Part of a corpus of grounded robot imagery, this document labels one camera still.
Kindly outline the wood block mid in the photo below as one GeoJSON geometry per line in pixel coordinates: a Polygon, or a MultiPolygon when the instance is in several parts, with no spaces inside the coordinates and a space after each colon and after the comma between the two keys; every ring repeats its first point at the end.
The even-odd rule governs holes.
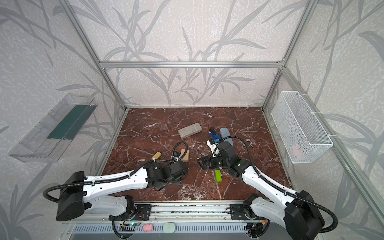
{"type": "Polygon", "coordinates": [[[157,159],[159,159],[160,157],[161,157],[161,153],[160,152],[156,152],[154,155],[153,155],[153,157],[152,157],[152,160],[157,160],[157,159]]]}

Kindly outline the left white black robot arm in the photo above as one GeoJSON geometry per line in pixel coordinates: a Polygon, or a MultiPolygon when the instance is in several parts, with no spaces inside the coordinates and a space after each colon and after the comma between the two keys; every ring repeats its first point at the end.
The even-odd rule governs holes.
{"type": "Polygon", "coordinates": [[[183,161],[150,160],[136,169],[105,176],[86,176],[76,172],[63,184],[43,191],[45,199],[57,203],[56,220],[73,220],[83,214],[108,214],[110,220],[127,220],[138,212],[132,197],[116,197],[128,190],[162,190],[180,184],[188,175],[183,161]]]}

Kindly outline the green block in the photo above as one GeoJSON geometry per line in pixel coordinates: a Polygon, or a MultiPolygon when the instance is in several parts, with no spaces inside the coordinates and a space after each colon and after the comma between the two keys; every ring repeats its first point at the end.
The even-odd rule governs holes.
{"type": "Polygon", "coordinates": [[[220,170],[215,170],[215,180],[217,183],[222,182],[222,174],[220,170]]]}

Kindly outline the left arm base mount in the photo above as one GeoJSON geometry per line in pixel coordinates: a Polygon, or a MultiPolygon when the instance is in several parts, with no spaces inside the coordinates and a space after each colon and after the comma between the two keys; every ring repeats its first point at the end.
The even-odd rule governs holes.
{"type": "Polygon", "coordinates": [[[136,205],[136,209],[132,211],[126,211],[123,214],[113,217],[115,221],[148,221],[151,215],[152,205],[139,204],[136,205]]]}

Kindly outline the wood block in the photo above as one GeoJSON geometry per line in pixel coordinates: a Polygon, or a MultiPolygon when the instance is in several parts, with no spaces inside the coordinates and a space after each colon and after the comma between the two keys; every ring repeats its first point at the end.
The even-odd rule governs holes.
{"type": "Polygon", "coordinates": [[[190,150],[181,150],[180,160],[187,163],[189,161],[189,155],[190,150]]]}

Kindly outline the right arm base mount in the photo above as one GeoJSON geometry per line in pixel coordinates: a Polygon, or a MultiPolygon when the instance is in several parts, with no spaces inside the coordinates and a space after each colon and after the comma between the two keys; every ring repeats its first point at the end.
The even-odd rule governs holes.
{"type": "Polygon", "coordinates": [[[244,204],[230,204],[231,220],[264,221],[266,218],[257,216],[250,206],[244,204]]]}

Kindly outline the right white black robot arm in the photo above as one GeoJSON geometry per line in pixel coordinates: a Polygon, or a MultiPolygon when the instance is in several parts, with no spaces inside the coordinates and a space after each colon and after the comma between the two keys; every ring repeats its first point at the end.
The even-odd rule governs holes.
{"type": "Polygon", "coordinates": [[[338,226],[337,216],[315,203],[308,192],[279,184],[262,173],[252,160],[241,159],[229,142],[207,141],[207,145],[212,154],[198,159],[203,170],[221,168],[262,193],[261,197],[253,195],[243,202],[248,219],[262,217],[279,224],[294,240],[313,240],[319,233],[331,232],[338,226]]]}

